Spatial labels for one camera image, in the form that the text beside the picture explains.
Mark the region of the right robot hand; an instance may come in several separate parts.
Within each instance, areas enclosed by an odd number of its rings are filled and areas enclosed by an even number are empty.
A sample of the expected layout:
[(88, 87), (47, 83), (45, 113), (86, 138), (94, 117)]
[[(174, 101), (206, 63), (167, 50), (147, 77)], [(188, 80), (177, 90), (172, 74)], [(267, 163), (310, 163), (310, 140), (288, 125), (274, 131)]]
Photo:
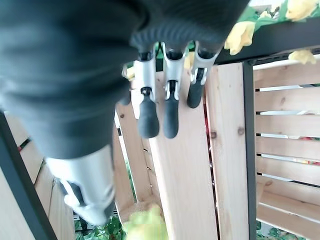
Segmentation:
[(129, 93), (123, 66), (156, 42), (216, 53), (246, 0), (3, 0), (0, 104), (16, 115), (93, 225), (115, 208), (113, 121)]

